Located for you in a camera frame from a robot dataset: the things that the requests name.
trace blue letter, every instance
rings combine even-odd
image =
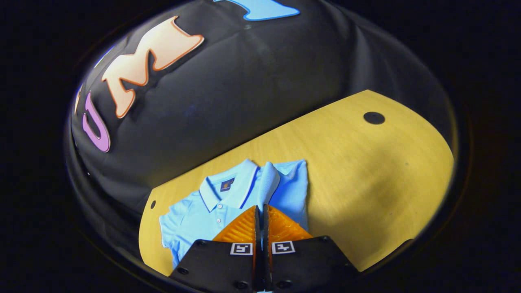
[[[244,19],[259,21],[281,17],[294,16],[300,13],[295,8],[281,5],[273,0],[227,0],[233,2],[248,11]]]

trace shirt logo patch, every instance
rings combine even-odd
[[[231,184],[235,181],[235,178],[231,178],[230,180],[226,180],[221,183],[221,192],[228,191],[231,188]]]
[[[294,253],[295,247],[292,241],[272,242],[271,251],[273,254]]]
[[[230,255],[253,255],[253,243],[232,243]]]

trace shirt placket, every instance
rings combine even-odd
[[[226,210],[227,207],[220,202],[215,208],[215,222],[217,223],[217,227],[220,230],[224,229],[225,227]]]

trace black background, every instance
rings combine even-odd
[[[4,9],[4,210],[6,244],[16,248],[6,252],[4,291],[154,291],[107,260],[65,215],[62,203],[72,195],[61,144],[78,68],[91,61],[82,56],[108,44],[112,39],[99,41],[119,26],[137,24],[175,3],[18,1]],[[515,16],[521,7],[514,1],[446,0],[344,5],[389,31],[434,71],[450,96],[466,105],[473,138],[472,171],[452,220],[406,266],[365,289],[519,290],[514,154],[520,115],[519,93],[513,90],[519,81]]]

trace purple letter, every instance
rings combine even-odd
[[[108,136],[107,127],[103,120],[101,120],[100,115],[94,108],[94,104],[92,104],[91,100],[91,92],[87,95],[87,100],[85,101],[85,110],[89,111],[91,114],[92,120],[100,130],[100,137],[97,137],[91,129],[91,126],[87,123],[87,113],[83,113],[83,131],[87,133],[91,141],[94,145],[100,149],[102,152],[108,152],[110,148],[110,137]]]

